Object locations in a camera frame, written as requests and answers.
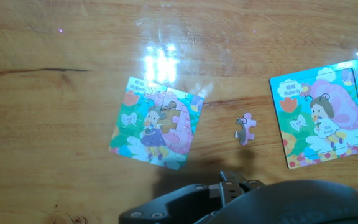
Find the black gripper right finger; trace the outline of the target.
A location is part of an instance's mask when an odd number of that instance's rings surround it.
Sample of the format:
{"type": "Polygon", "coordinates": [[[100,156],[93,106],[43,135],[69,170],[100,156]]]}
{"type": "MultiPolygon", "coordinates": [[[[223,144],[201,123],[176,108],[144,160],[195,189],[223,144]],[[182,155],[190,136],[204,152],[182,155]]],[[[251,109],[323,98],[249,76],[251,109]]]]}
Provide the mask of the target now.
{"type": "Polygon", "coordinates": [[[241,172],[235,171],[232,172],[232,174],[243,190],[254,190],[265,186],[265,184],[259,180],[246,179],[241,172]]]}

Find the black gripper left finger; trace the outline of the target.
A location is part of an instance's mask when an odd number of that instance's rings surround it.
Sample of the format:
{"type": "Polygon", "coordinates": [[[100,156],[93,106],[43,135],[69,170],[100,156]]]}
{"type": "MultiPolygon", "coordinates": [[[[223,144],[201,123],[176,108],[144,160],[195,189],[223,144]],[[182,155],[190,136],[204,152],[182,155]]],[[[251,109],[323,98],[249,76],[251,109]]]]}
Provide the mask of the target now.
{"type": "Polygon", "coordinates": [[[123,212],[119,224],[205,223],[241,195],[241,173],[220,172],[220,183],[191,184],[123,212]]]}

